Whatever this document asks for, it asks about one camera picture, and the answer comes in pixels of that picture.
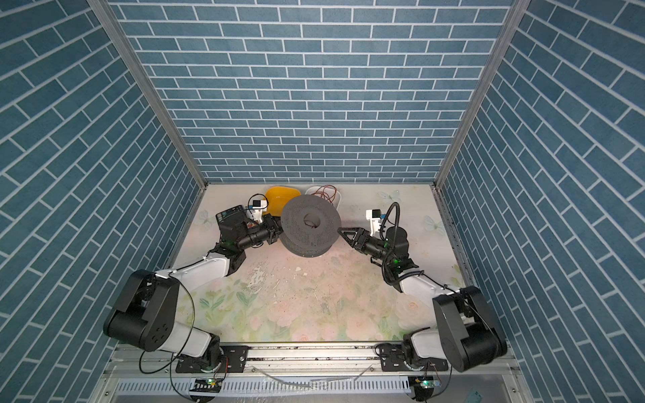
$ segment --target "metal mounting plate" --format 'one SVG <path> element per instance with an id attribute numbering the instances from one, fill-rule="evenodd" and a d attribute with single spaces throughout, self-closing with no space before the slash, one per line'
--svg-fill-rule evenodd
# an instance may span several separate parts
<path id="1" fill-rule="evenodd" d="M 404 353 L 400 344 L 382 344 L 379 346 L 381 354 L 381 370 L 383 372 L 401 372 L 401 371 L 419 371 L 417 368 L 411 368 L 404 359 Z M 430 361 L 430 371 L 447 371 L 448 361 L 443 359 L 428 359 Z"/>
<path id="2" fill-rule="evenodd" d="M 222 362 L 226 362 L 228 359 L 228 372 L 229 373 L 241 373 L 244 372 L 244 366 L 246 365 L 246 356 L 248 354 L 247 346 L 221 346 L 222 351 L 224 351 L 224 356 Z M 177 373 L 203 373 L 199 366 L 192 365 L 190 360 L 178 360 L 177 363 Z M 217 371 L 217 374 L 224 375 L 223 370 Z"/>

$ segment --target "floral tablecloth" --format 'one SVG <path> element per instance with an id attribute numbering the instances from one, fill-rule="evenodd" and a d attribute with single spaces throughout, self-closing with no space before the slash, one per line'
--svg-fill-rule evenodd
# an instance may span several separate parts
<path id="1" fill-rule="evenodd" d="M 269 186 L 211 185 L 199 207 L 177 265 L 195 261 L 219 239 L 214 216 Z M 300 189 L 303 193 L 307 186 Z M 401 204 L 410 255 L 428 274 L 461 286 L 459 267 L 429 186 L 340 185 L 343 226 L 368 227 L 365 210 Z M 224 342 L 399 340 L 436 320 L 431 307 L 387 286 L 379 267 L 341 238 L 323 256 L 298 257 L 280 242 L 246 251 L 233 275 L 193 290 L 195 326 Z M 177 320 L 192 308 L 180 294 Z"/>

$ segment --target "white bowl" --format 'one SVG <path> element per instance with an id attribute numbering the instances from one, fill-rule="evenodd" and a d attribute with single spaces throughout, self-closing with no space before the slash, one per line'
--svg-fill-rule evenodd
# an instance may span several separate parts
<path id="1" fill-rule="evenodd" d="M 316 185 L 312 186 L 311 188 L 308 188 L 307 191 L 304 193 L 306 195 L 311 195 L 314 194 L 315 192 L 318 191 L 318 189 L 322 188 L 324 185 Z M 333 189 L 326 188 L 324 189 L 324 192 L 329 196 L 332 197 L 333 195 Z M 338 189 L 336 189 L 336 198 L 332 202 L 332 206 L 336 207 L 336 210 L 338 210 L 338 205 L 341 203 L 341 193 Z"/>

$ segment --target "black mount bracket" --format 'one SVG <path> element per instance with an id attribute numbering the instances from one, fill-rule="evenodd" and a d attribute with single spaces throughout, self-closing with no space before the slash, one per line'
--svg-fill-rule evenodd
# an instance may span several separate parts
<path id="1" fill-rule="evenodd" d="M 220 346 L 224 355 L 222 356 L 222 365 L 226 365 L 228 359 L 228 369 L 219 368 L 217 372 L 212 374 L 213 376 L 223 376 L 224 371 L 229 373 L 240 373 L 244 372 L 244 367 L 246 365 L 246 356 L 248 354 L 247 346 Z M 182 355 L 177 360 L 177 373 L 200 373 L 208 374 L 208 372 L 202 371 L 202 366 L 200 365 L 201 361 L 194 357 L 187 355 Z"/>
<path id="2" fill-rule="evenodd" d="M 380 350 L 381 371 L 383 372 L 417 371 L 419 368 L 425 369 L 426 364 L 429 365 L 429 371 L 434 371 L 435 368 L 437 371 L 448 370 L 448 361 L 437 358 L 423 359 L 423 363 L 410 364 L 412 360 L 407 357 L 402 344 L 384 343 L 377 348 Z"/>

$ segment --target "blue brick wall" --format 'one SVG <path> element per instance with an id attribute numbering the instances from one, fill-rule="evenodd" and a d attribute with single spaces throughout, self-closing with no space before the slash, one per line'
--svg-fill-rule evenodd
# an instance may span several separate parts
<path id="1" fill-rule="evenodd" d="M 84 0 L 0 1 L 0 402 L 87 399 L 197 188 Z"/>
<path id="2" fill-rule="evenodd" d="M 543 402 L 645 401 L 644 21 L 533 0 L 444 187 Z"/>
<path id="3" fill-rule="evenodd" d="M 431 182 L 511 0 L 214 3 L 111 2 L 209 181 Z"/>

